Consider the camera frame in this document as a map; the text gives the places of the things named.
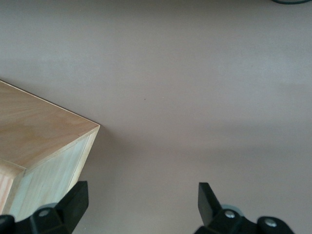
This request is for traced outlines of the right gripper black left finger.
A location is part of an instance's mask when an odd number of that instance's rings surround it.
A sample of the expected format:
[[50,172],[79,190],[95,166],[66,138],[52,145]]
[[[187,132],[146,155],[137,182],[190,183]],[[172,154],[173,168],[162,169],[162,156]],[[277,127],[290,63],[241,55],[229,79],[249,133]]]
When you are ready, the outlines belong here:
[[71,234],[89,205],[88,183],[79,181],[55,205],[44,205],[24,220],[0,216],[2,234]]

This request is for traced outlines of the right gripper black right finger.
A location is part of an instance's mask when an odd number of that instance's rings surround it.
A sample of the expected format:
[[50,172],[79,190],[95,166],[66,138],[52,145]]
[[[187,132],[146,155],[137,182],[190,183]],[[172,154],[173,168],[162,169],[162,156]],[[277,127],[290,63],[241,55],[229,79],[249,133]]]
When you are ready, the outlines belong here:
[[203,222],[196,234],[292,234],[281,219],[261,216],[251,222],[237,207],[221,205],[207,182],[198,185],[198,210]]

